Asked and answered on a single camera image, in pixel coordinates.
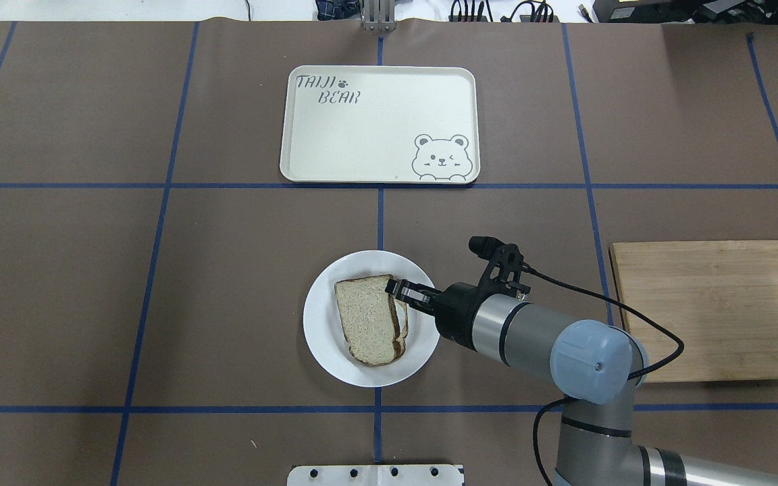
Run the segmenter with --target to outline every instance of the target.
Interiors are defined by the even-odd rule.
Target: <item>cartoon bear face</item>
[[[413,172],[420,181],[466,181],[473,172],[473,161],[467,156],[466,136],[456,135],[450,139],[432,138],[430,135],[416,137],[416,158]]]

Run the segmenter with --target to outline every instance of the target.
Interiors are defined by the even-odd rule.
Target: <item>white tray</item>
[[[293,182],[469,184],[479,175],[473,74],[300,65],[287,83],[280,166]]]

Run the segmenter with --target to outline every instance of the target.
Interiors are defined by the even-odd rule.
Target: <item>bread slice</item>
[[[389,279],[392,275],[375,275],[334,284],[350,354],[368,366],[389,364],[407,349],[407,305],[401,302],[405,314],[402,325],[395,299],[386,293]]]

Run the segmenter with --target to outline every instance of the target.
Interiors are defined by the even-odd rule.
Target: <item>round plate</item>
[[[391,273],[395,279],[434,286],[432,280],[414,262],[391,252],[356,252],[328,265],[314,281],[305,298],[302,313],[305,341],[320,366],[335,378],[357,387],[386,387],[407,378],[432,356],[440,335],[434,317],[408,308],[407,350],[394,362],[383,366],[365,366],[350,354],[340,326],[340,314],[334,284]]]

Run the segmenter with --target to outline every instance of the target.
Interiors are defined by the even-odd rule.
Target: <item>bear ear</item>
[[[464,135],[456,135],[453,136],[451,139],[452,142],[455,142],[456,144],[461,145],[461,148],[467,148],[467,145],[470,145],[470,142],[467,142],[467,137]]]
[[[416,147],[421,147],[427,144],[427,142],[433,142],[433,141],[434,139],[430,135],[425,135],[425,134],[419,135],[416,137]]]

